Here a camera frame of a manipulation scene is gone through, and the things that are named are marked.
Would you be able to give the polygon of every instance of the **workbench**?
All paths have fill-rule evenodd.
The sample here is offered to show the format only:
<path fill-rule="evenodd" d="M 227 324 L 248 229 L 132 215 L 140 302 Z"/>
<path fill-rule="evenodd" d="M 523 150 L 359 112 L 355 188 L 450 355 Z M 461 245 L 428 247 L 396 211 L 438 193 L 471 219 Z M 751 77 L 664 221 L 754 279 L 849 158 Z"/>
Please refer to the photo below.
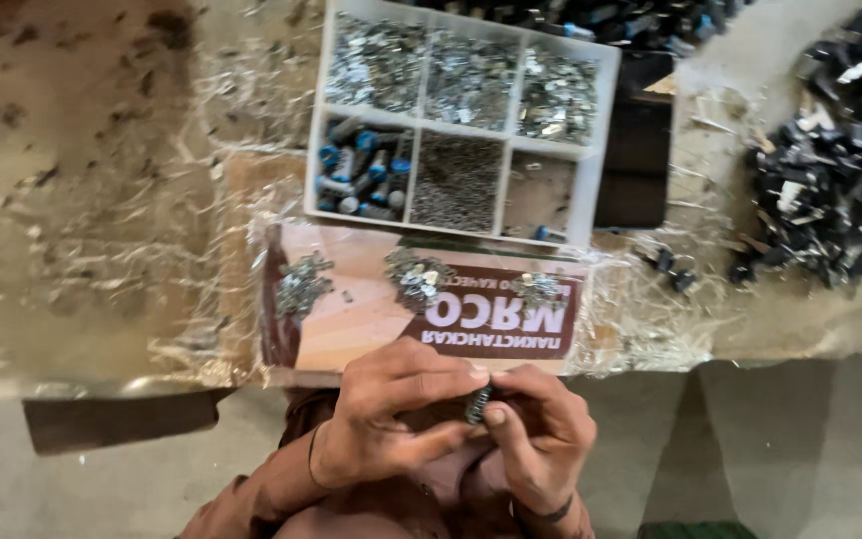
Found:
<path fill-rule="evenodd" d="M 728 242 L 757 226 L 741 164 L 751 129 L 793 114 L 797 56 L 861 6 L 761 1 L 679 62 L 664 81 L 667 221 L 596 233 L 579 253 L 592 286 L 567 373 L 862 354 L 862 286 L 723 276 Z M 148 25 L 169 9 L 189 28 Z M 0 397 L 337 382 L 256 361 L 259 231 L 307 221 L 322 13 L 318 0 L 0 2 Z M 690 120 L 734 100 L 748 111 L 723 116 L 727 129 Z M 660 247 L 700 276 L 688 294 L 643 262 Z"/>

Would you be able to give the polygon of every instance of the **clear plastic film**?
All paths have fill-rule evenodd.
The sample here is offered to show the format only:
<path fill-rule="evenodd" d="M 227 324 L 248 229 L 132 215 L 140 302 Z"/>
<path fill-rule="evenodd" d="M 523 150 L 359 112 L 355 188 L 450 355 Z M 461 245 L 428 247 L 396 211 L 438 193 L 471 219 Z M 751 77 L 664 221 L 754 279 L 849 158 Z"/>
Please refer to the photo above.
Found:
<path fill-rule="evenodd" d="M 764 24 L 754 13 L 779 8 L 749 9 L 678 69 L 664 227 L 596 233 L 587 252 L 477 242 L 586 264 L 565 372 L 862 352 L 862 288 L 851 299 L 794 275 L 749 290 L 722 277 L 735 231 L 754 221 L 739 149 L 792 113 L 797 93 L 760 88 L 784 77 L 780 62 L 735 61 L 745 71 L 729 78 L 714 62 L 739 57 Z M 188 26 L 150 25 L 162 10 Z M 269 231 L 315 223 L 302 198 L 323 12 L 303 0 L 0 5 L 0 397 L 336 382 L 260 353 Z M 810 35 L 788 30 L 796 50 L 834 25 L 831 12 L 815 11 Z M 782 47 L 767 57 L 796 54 Z M 726 86 L 745 96 L 739 118 L 721 105 L 734 94 L 705 96 Z M 645 261 L 661 248 L 697 274 L 686 293 Z"/>

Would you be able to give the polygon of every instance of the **dirty floor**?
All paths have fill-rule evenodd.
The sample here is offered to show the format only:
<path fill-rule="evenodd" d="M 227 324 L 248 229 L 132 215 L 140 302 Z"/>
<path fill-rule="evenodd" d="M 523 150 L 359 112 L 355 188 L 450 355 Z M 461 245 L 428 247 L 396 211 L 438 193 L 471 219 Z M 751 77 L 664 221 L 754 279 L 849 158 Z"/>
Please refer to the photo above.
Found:
<path fill-rule="evenodd" d="M 581 494 L 601 539 L 738 519 L 760 539 L 862 537 L 862 360 L 576 380 L 601 436 Z M 280 390 L 242 390 L 206 432 L 60 457 L 0 402 L 0 538 L 172 537 L 278 444 Z"/>

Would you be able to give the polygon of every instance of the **pile of black plastic parts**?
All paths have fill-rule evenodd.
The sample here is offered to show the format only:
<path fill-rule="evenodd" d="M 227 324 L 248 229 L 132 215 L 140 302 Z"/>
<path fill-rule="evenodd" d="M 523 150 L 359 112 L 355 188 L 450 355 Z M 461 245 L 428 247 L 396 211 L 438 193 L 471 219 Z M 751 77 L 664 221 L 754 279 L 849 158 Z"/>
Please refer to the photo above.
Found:
<path fill-rule="evenodd" d="M 828 288 L 862 278 L 862 11 L 844 30 L 801 58 L 816 99 L 748 154 L 763 231 L 745 238 L 735 284 L 788 265 Z"/>

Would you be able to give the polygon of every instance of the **white plastic piece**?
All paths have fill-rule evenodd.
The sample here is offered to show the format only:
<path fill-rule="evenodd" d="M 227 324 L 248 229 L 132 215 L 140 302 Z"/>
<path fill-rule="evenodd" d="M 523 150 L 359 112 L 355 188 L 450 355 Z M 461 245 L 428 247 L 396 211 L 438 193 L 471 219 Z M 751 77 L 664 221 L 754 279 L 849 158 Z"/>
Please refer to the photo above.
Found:
<path fill-rule="evenodd" d="M 379 110 L 365 105 L 346 105 L 326 103 L 325 88 L 328 81 L 329 65 L 335 42 L 335 17 L 339 11 L 345 11 L 351 16 L 362 20 L 378 21 L 390 19 L 407 24 L 424 25 L 428 29 L 427 53 L 422 67 L 421 88 L 418 95 L 418 106 L 414 115 L 397 114 Z M 518 63 L 517 76 L 511 88 L 508 117 L 504 131 L 473 128 L 460 124 L 448 124 L 425 119 L 426 87 L 430 64 L 431 33 L 442 28 L 450 30 L 463 37 L 473 37 L 490 40 L 517 42 Z M 524 85 L 523 58 L 528 47 L 538 45 L 553 54 L 564 55 L 582 60 L 594 61 L 598 67 L 597 95 L 598 115 L 595 118 L 594 134 L 589 147 L 576 144 L 533 139 L 516 135 L 518 113 L 520 110 L 521 92 Z M 567 245 L 584 249 L 590 243 L 591 230 L 594 225 L 594 212 L 597 208 L 598 191 L 604 167 L 604 154 L 607 144 L 607 131 L 610 126 L 610 115 L 614 103 L 614 93 L 617 85 L 618 71 L 621 65 L 621 50 L 597 43 L 587 43 L 549 35 L 538 31 L 497 24 L 439 12 L 421 7 L 392 4 L 380 0 L 328 0 L 325 15 L 324 40 L 321 52 L 321 66 L 318 73 L 318 87 L 315 94 L 315 107 L 311 126 L 308 148 L 320 148 L 327 140 L 329 120 L 344 120 L 358 116 L 364 125 L 380 129 L 413 129 L 415 133 L 414 147 L 410 160 L 412 163 L 408 178 L 408 188 L 404 194 L 403 223 L 389 223 L 359 216 L 342 215 L 323 212 L 317 209 L 317 193 L 314 189 L 314 179 L 322 172 L 322 164 L 317 155 L 309 153 L 305 189 L 305 213 L 317 217 L 339 219 L 357 223 L 381 225 L 387 227 L 402 227 L 415 230 L 427 230 L 457 234 L 461 236 L 487 237 L 495 240 L 516 242 L 521 244 L 562 247 L 562 244 L 552 244 L 531 239 L 501 236 L 504 228 L 504 206 L 507 199 L 510 160 L 515 152 L 538 153 L 541 155 L 572 160 L 577 163 L 577 173 L 571 192 L 571 208 L 567 222 Z M 482 137 L 500 140 L 505 145 L 502 154 L 501 176 L 498 179 L 497 196 L 494 201 L 494 226 L 489 233 L 465 232 L 449 228 L 425 227 L 409 223 L 411 202 L 414 195 L 418 170 L 421 167 L 422 132 L 425 129 L 441 133 L 462 136 Z"/>

